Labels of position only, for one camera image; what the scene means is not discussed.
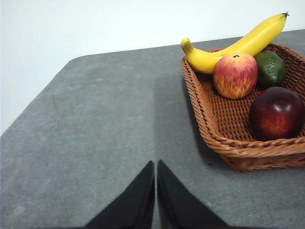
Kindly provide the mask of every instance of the fruit basket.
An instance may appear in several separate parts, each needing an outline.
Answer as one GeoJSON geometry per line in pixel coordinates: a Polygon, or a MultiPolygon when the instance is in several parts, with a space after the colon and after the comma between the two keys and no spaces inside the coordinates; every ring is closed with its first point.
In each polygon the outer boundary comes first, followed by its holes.
{"type": "MultiPolygon", "coordinates": [[[[207,50],[216,52],[219,49],[207,50]]],[[[282,87],[296,92],[305,102],[305,58],[291,49],[271,43],[263,51],[277,53],[287,74],[282,87]]],[[[186,57],[183,74],[199,131],[203,140],[236,171],[305,167],[305,127],[296,138],[258,141],[253,137],[248,115],[252,102],[262,90],[255,88],[242,99],[220,96],[213,77],[194,71],[186,57]]]]}

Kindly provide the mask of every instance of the red apple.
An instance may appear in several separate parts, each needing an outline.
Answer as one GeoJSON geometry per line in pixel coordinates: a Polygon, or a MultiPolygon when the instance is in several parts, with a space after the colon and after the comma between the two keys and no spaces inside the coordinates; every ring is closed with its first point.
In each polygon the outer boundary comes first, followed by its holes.
{"type": "Polygon", "coordinates": [[[305,123],[305,106],[295,92],[270,87],[252,102],[249,122],[261,141],[297,137],[305,123]]]}
{"type": "Polygon", "coordinates": [[[232,53],[217,62],[213,80],[220,95],[239,99],[254,89],[257,74],[257,64],[253,56],[247,53],[232,53]]]}

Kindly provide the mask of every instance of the banana stem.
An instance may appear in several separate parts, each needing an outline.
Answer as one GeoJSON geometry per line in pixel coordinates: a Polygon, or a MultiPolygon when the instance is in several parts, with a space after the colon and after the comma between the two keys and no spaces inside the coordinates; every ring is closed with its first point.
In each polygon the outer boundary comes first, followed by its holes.
{"type": "Polygon", "coordinates": [[[188,54],[192,50],[194,50],[194,46],[191,44],[190,39],[188,39],[187,37],[181,41],[181,47],[185,54],[188,54]]]}

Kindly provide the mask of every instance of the artificial fruit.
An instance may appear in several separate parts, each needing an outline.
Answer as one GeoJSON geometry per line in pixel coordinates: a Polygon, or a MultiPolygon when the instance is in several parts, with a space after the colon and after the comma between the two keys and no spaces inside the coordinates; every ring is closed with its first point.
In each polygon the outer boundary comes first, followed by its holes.
{"type": "Polygon", "coordinates": [[[270,87],[251,104],[249,122],[261,141],[297,137],[305,123],[305,106],[295,92],[270,87]]]}
{"type": "Polygon", "coordinates": [[[279,13],[259,23],[248,34],[231,46],[217,51],[206,52],[195,48],[189,38],[181,41],[181,47],[191,67],[201,73],[212,74],[216,63],[226,54],[245,52],[252,56],[257,55],[271,43],[284,28],[288,13],[279,13]]]}
{"type": "Polygon", "coordinates": [[[248,95],[257,82],[257,64],[247,53],[231,53],[217,62],[213,82],[218,93],[229,99],[248,95]]]}
{"type": "Polygon", "coordinates": [[[258,67],[258,87],[264,89],[268,87],[277,87],[285,80],[285,63],[275,52],[260,52],[254,58],[258,67]]]}

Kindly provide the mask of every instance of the basket rim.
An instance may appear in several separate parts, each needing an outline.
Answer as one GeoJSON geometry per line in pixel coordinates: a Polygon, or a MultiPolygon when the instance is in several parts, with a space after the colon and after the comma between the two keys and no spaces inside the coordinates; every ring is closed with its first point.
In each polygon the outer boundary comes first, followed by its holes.
{"type": "MultiPolygon", "coordinates": [[[[303,56],[286,46],[271,43],[268,47],[284,50],[290,55],[292,54],[302,64],[305,64],[303,56]]],[[[223,48],[208,49],[206,51],[214,52],[220,49],[223,48]]],[[[198,85],[195,82],[194,70],[189,65],[186,55],[181,58],[181,64],[200,134],[210,148],[219,154],[230,157],[266,157],[305,153],[305,136],[269,141],[240,141],[218,135],[210,125],[210,118],[205,112],[204,102],[199,96],[200,93],[198,85]],[[304,146],[302,151],[299,149],[300,145],[304,146]]]]}

